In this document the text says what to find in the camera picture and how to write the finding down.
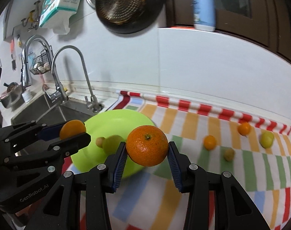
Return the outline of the brown round fruit front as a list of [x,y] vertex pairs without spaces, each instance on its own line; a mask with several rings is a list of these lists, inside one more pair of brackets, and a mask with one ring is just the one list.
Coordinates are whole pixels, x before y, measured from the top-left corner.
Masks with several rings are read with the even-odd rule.
[[105,141],[105,138],[104,137],[98,137],[96,139],[96,145],[97,145],[97,147],[103,148],[104,141]]

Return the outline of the brown round fruit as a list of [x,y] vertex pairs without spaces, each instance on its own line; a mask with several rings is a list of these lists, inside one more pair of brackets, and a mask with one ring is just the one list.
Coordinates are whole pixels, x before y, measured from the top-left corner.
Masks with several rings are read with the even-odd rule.
[[234,149],[232,149],[232,148],[227,148],[227,149],[225,149],[224,154],[223,154],[223,157],[224,157],[224,159],[225,159],[226,161],[228,161],[228,162],[233,161],[234,156],[235,156],[235,151],[234,151]]
[[104,137],[98,137],[96,139],[96,145],[97,145],[97,147],[103,148],[104,141],[105,141],[105,138]]

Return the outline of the large green apple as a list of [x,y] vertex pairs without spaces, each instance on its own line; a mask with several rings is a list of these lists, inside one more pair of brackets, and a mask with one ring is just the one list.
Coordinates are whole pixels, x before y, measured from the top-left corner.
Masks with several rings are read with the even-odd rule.
[[105,139],[103,143],[103,151],[107,156],[113,155],[117,152],[117,149],[121,142],[125,142],[124,138],[119,135],[112,135]]

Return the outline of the large orange mandarin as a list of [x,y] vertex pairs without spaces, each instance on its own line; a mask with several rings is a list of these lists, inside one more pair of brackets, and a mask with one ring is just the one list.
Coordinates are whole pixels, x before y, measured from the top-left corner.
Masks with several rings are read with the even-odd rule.
[[156,126],[139,126],[128,135],[126,150],[130,159],[138,165],[153,167],[166,158],[168,139]]

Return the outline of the large chrome kitchen faucet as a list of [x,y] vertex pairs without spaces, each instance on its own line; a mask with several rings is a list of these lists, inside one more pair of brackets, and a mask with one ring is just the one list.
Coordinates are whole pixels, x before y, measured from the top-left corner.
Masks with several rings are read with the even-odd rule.
[[[29,49],[33,42],[40,43],[43,47],[43,51],[41,52],[41,55],[38,55],[36,58],[34,58],[31,62],[31,65],[29,65]],[[22,48],[21,84],[22,87],[26,89],[33,84],[31,81],[31,74],[41,75],[51,71],[55,82],[56,92],[48,95],[48,97],[52,102],[55,102],[56,100],[65,102],[68,97],[62,83],[60,82],[56,70],[52,69],[53,57],[54,55],[52,48],[44,37],[40,35],[31,36]]]

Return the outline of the stainless steel sink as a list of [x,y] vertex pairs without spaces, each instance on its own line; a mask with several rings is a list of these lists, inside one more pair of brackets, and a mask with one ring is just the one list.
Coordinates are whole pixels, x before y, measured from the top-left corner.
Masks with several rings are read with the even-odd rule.
[[94,116],[94,113],[87,109],[83,101],[69,99],[66,102],[52,103],[47,95],[42,95],[22,109],[17,115],[11,118],[11,124],[17,125],[24,122],[36,121],[38,124],[53,125],[78,119],[85,122]]

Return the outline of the thin chrome gooseneck faucet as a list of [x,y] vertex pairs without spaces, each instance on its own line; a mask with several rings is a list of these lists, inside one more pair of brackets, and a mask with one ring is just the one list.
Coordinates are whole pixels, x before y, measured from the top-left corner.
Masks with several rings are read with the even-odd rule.
[[[58,71],[57,71],[57,58],[66,49],[71,49],[76,52],[76,54],[68,54],[64,55],[64,59],[61,61],[61,66],[63,70],[61,73],[65,73],[63,77],[59,77]],[[91,86],[91,82],[89,80],[85,60],[83,57],[82,52],[75,46],[72,45],[65,45],[58,49],[58,51],[54,54],[51,64],[51,73],[54,78],[55,86],[56,86],[56,92],[59,92],[61,95],[61,98],[64,100],[68,100],[68,95],[66,94],[66,91],[64,89],[64,85],[62,84],[62,81],[65,81],[69,84],[70,90],[73,89],[73,86],[75,82],[86,82],[87,87],[89,90],[90,98],[85,98],[86,107],[90,111],[92,111],[94,114],[97,114],[103,109],[103,104],[101,104],[97,97],[94,95],[93,87]]]

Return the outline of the brown round fruit back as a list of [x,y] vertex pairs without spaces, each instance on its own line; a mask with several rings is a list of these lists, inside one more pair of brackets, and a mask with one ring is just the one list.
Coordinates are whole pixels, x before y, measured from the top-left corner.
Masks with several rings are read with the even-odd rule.
[[227,148],[227,149],[225,149],[224,154],[223,154],[223,157],[224,157],[224,159],[225,159],[226,161],[228,161],[228,162],[233,161],[234,156],[235,156],[235,151],[234,151],[234,149],[232,149],[232,148]]

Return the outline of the striped colourful tablecloth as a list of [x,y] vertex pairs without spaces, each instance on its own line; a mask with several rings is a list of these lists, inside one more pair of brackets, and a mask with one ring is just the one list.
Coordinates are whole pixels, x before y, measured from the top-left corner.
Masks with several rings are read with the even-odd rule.
[[[122,91],[111,110],[133,110],[147,116],[175,142],[192,163],[212,173],[231,172],[249,194],[271,229],[282,229],[291,218],[291,126],[225,108],[152,94]],[[242,136],[237,127],[251,125]],[[259,137],[274,134],[273,145],[264,149]],[[214,150],[203,139],[217,140]],[[233,161],[225,149],[235,151]],[[176,189],[167,161],[143,168],[127,161],[123,181],[107,196],[113,229],[182,229],[188,196]]]

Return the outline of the small orange mandarin left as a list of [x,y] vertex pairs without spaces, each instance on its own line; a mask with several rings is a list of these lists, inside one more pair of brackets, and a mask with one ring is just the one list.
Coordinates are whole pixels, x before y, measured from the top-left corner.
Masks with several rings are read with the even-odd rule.
[[203,147],[208,150],[214,150],[217,146],[217,140],[214,136],[212,135],[207,135],[206,137],[204,137],[203,139]]

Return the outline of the small orange mandarin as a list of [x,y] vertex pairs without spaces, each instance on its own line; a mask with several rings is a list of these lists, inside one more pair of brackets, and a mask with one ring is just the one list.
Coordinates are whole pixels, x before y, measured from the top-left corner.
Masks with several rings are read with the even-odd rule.
[[243,122],[238,125],[237,131],[240,135],[247,136],[251,131],[251,125],[248,122]]
[[217,140],[214,136],[212,135],[207,135],[206,137],[204,137],[203,139],[203,147],[208,150],[214,150],[217,146]]

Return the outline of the yellow-green apple back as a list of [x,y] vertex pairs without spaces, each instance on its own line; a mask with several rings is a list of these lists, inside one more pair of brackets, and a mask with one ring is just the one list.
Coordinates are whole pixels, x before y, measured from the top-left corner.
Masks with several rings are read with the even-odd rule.
[[259,143],[264,149],[268,149],[273,145],[274,138],[271,131],[264,131],[259,137]]

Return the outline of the small orange mandarin back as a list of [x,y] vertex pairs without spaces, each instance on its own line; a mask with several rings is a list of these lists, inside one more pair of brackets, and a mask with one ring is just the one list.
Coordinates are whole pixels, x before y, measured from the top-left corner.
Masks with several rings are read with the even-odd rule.
[[243,122],[238,125],[237,131],[240,135],[247,136],[251,131],[251,125],[248,122]]

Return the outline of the teal white tissue pack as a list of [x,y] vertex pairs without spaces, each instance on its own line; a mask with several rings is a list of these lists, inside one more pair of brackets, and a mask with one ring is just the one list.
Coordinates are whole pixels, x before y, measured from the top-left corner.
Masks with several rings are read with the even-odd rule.
[[79,3],[80,0],[45,0],[39,26],[58,35],[67,35],[70,32],[69,19],[77,13]]

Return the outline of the black frying pan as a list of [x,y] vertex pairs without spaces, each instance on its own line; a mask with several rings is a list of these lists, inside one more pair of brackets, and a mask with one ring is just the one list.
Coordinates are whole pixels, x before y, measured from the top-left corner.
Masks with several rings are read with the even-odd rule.
[[165,0],[96,0],[96,14],[113,33],[133,34],[154,23]]

